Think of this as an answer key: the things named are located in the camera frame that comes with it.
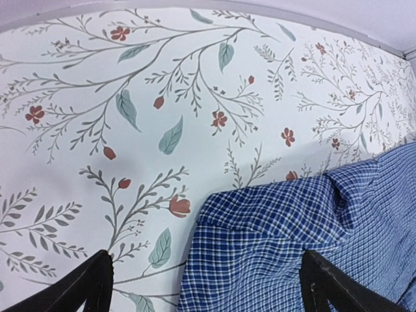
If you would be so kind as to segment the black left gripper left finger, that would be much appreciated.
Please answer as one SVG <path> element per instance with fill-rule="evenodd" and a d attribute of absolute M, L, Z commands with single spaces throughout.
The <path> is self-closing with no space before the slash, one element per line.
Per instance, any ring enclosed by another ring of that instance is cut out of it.
<path fill-rule="evenodd" d="M 99 250 L 44 290 L 8 307 L 6 312 L 107 312 L 111 306 L 114 269 L 112 258 Z"/>

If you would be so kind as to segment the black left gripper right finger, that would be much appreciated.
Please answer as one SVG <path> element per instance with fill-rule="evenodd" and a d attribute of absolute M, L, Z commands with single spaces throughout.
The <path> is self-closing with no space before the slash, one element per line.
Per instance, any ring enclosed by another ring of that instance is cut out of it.
<path fill-rule="evenodd" d="M 406 311 L 354 281 L 318 252 L 307 250 L 299 270 L 305 311 Z"/>

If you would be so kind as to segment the blue plaid button shirt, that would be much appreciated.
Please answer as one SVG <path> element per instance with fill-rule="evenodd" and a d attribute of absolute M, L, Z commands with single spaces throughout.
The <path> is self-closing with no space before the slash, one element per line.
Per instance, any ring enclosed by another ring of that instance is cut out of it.
<path fill-rule="evenodd" d="M 315 177 L 210 195 L 177 310 L 302 311 L 306 250 L 414 311 L 415 144 Z"/>

